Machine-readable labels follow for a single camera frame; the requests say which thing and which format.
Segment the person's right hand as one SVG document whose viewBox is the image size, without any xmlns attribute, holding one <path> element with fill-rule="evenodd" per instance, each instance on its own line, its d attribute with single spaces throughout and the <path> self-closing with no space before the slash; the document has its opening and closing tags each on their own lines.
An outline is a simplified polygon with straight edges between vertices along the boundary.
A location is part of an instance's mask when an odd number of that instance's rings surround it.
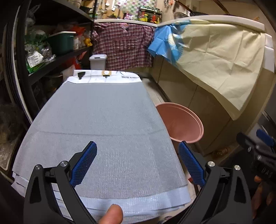
<svg viewBox="0 0 276 224">
<path fill-rule="evenodd" d="M 257 210 L 259 209 L 259 207 L 264 204 L 264 199 L 263 197 L 265 197 L 265 204 L 267 206 L 269 206 L 274 198 L 274 193 L 270 192 L 268 193 L 268 195 L 266 196 L 264 193 L 264 187 L 263 187 L 263 183 L 262 183 L 262 179 L 259 176 L 255 176 L 254 177 L 254 181 L 256 183 L 258 183 L 258 187 L 257 190 L 254 194 L 254 196 L 251 199 L 251 208 L 252 208 L 252 213 L 253 213 L 253 219 L 256 217 L 257 215 Z"/>
</svg>

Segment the person's left thumb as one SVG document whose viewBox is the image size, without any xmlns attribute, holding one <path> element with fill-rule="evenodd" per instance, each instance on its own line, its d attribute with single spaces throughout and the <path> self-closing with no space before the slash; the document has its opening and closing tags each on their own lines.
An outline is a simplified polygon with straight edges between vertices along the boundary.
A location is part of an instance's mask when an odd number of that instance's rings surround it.
<svg viewBox="0 0 276 224">
<path fill-rule="evenodd" d="M 121 224 L 123 221 L 122 208 L 117 204 L 112 204 L 106 214 L 99 220 L 99 224 Z"/>
</svg>

